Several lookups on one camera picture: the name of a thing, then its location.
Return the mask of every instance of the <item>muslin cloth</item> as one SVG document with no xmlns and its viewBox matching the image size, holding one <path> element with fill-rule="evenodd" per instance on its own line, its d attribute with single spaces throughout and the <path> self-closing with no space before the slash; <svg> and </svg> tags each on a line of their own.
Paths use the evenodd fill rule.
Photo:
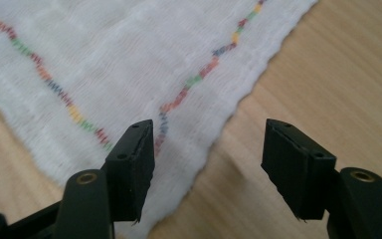
<svg viewBox="0 0 382 239">
<path fill-rule="evenodd" d="M 0 0 L 0 111 L 64 185 L 100 168 L 131 124 L 154 120 L 145 238 L 315 0 Z"/>
</svg>

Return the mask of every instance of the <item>wood grain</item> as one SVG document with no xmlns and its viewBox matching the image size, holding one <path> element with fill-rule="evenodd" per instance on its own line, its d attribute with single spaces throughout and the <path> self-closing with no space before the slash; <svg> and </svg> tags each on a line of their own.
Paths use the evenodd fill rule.
<svg viewBox="0 0 382 239">
<path fill-rule="evenodd" d="M 267 118 L 382 176 L 382 1 L 321 0 L 286 38 L 211 148 L 208 163 L 150 238 L 327 238 L 296 220 L 261 170 Z M 0 212 L 14 222 L 61 198 L 0 116 Z"/>
</svg>

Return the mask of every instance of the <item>colorful stitching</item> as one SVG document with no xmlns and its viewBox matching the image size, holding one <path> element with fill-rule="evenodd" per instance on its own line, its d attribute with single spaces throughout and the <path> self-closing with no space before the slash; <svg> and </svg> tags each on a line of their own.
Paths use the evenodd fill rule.
<svg viewBox="0 0 382 239">
<path fill-rule="evenodd" d="M 156 138 L 155 144 L 154 144 L 154 153 L 157 156 L 161 150 L 161 146 L 163 145 L 164 140 L 167 137 L 167 133 L 169 130 L 169 121 L 167 118 L 167 114 L 171 111 L 175 110 L 181 103 L 184 101 L 184 99 L 188 95 L 188 91 L 197 83 L 201 82 L 213 69 L 215 69 L 219 65 L 219 58 L 225 54 L 226 52 L 231 51 L 232 49 L 236 48 L 238 45 L 238 42 L 240 40 L 240 35 L 242 31 L 244 30 L 245 25 L 250 22 L 261 10 L 262 5 L 265 3 L 266 0 L 259 0 L 256 6 L 254 7 L 253 11 L 243 20 L 241 20 L 238 23 L 238 29 L 232 34 L 232 43 L 221 47 L 215 51 L 213 51 L 212 60 L 209 64 L 207 64 L 197 76 L 190 78 L 188 81 L 185 82 L 184 87 L 182 88 L 181 92 L 178 94 L 178 96 L 175 98 L 175 101 L 172 103 L 164 104 L 160 107 L 159 110 L 159 117 L 161 121 L 161 125 L 159 128 L 159 135 Z"/>
<path fill-rule="evenodd" d="M 80 113 L 79 109 L 74 105 L 73 100 L 64 89 L 56 83 L 51 74 L 43 66 L 42 58 L 30 50 L 24 43 L 18 39 L 17 34 L 15 33 L 12 27 L 7 26 L 5 23 L 0 21 L 0 31 L 6 33 L 8 38 L 11 40 L 12 45 L 16 48 L 22 55 L 29 57 L 35 64 L 36 70 L 42 80 L 44 80 L 48 87 L 58 95 L 58 97 L 66 105 L 71 119 L 83 130 L 88 132 L 93 132 L 95 136 L 99 139 L 99 143 L 102 144 L 102 147 L 106 150 L 111 150 L 113 148 L 112 143 L 107 139 L 107 135 L 104 132 L 103 128 L 98 128 L 93 123 L 87 121 L 83 115 Z"/>
</svg>

